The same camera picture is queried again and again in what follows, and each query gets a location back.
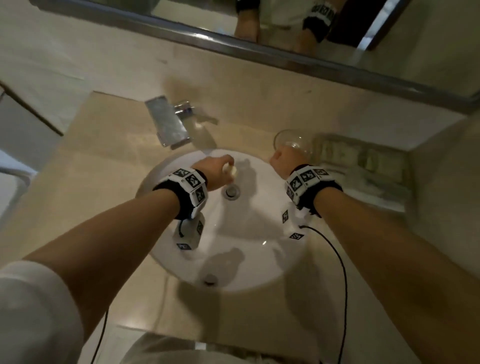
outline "wristband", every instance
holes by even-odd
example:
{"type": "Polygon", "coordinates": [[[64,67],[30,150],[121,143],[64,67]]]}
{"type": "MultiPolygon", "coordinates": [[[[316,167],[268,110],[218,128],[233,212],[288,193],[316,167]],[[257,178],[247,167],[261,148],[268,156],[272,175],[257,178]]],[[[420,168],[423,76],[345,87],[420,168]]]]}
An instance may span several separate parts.
{"type": "Polygon", "coordinates": [[[208,180],[199,170],[180,168],[160,180],[153,191],[160,189],[171,190],[177,195],[180,202],[180,212],[177,220],[195,218],[205,206],[208,192],[208,180]]]}
{"type": "Polygon", "coordinates": [[[302,164],[296,167],[286,181],[287,195],[298,209],[304,207],[310,210],[312,215],[321,217],[313,205],[317,193],[326,187],[334,187],[343,191],[342,187],[335,182],[332,176],[321,167],[310,164],[302,164]]]}
{"type": "Polygon", "coordinates": [[[336,9],[329,2],[315,4],[303,19],[303,29],[310,29],[317,43],[320,43],[330,31],[335,15],[336,9]]]}
{"type": "Polygon", "coordinates": [[[260,8],[260,0],[237,0],[235,2],[237,14],[243,10],[256,10],[258,8],[260,8]]]}

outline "person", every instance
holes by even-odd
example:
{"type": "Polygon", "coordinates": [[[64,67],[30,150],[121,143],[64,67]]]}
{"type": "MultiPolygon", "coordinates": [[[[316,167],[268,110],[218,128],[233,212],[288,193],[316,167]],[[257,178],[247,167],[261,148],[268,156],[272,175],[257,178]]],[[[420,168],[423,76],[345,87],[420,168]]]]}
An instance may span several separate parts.
{"type": "MultiPolygon", "coordinates": [[[[207,157],[181,173],[201,176],[195,179],[203,178],[213,191],[231,182],[222,171],[226,163],[233,165],[233,158],[207,157]]],[[[287,146],[275,152],[270,164],[284,180],[310,168],[299,150],[287,146]]],[[[334,182],[317,186],[316,193],[305,193],[310,201],[304,204],[311,204],[325,219],[419,359],[477,363],[479,280],[424,239],[344,194],[334,182]]],[[[82,344],[167,225],[192,213],[172,184],[163,181],[157,187],[83,222],[0,271],[2,363],[76,363],[82,344]]],[[[157,361],[150,356],[148,362],[242,363],[217,352],[163,355],[157,361]]]]}
{"type": "MultiPolygon", "coordinates": [[[[270,19],[262,23],[274,23],[279,28],[295,29],[301,25],[293,51],[313,56],[317,44],[322,42],[333,26],[335,17],[347,0],[270,0],[267,8],[270,19]]],[[[260,0],[237,0],[238,14],[235,37],[258,43],[260,40],[260,0]]]]}

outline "white sink basin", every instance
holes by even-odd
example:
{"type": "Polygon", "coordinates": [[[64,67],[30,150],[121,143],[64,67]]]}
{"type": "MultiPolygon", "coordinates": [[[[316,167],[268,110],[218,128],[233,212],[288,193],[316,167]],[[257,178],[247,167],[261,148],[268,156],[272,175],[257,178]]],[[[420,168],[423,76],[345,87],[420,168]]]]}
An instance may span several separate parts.
{"type": "MultiPolygon", "coordinates": [[[[230,201],[223,190],[209,192],[197,249],[178,248],[173,241],[178,222],[173,221],[150,254],[179,279],[210,290],[251,289],[281,277],[301,258],[306,241],[306,237],[295,240],[284,232],[282,213],[291,205],[284,181],[258,158],[222,149],[206,152],[212,157],[234,157],[240,196],[230,201]]],[[[206,155],[196,151],[163,161],[145,178],[137,196],[151,191],[160,178],[206,155]]]]}

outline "sink drain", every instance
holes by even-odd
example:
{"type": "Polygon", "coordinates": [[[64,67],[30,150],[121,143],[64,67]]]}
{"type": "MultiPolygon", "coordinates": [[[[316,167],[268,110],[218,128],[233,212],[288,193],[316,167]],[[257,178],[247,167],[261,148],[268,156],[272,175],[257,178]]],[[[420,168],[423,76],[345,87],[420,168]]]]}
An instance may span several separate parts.
{"type": "Polygon", "coordinates": [[[222,196],[227,200],[234,201],[240,197],[240,188],[236,184],[229,184],[223,188],[222,196]]]}
{"type": "Polygon", "coordinates": [[[204,285],[207,287],[216,287],[218,285],[218,278],[213,274],[207,274],[204,278],[204,285]]]}

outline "bar of soap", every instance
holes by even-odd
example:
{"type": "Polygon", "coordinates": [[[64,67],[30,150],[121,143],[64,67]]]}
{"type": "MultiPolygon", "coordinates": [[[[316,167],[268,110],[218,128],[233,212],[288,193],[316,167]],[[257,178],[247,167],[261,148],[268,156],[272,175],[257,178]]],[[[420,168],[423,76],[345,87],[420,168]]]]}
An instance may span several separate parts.
{"type": "Polygon", "coordinates": [[[228,163],[224,164],[222,171],[225,173],[229,173],[234,179],[237,177],[238,174],[237,167],[231,166],[228,163]]]}

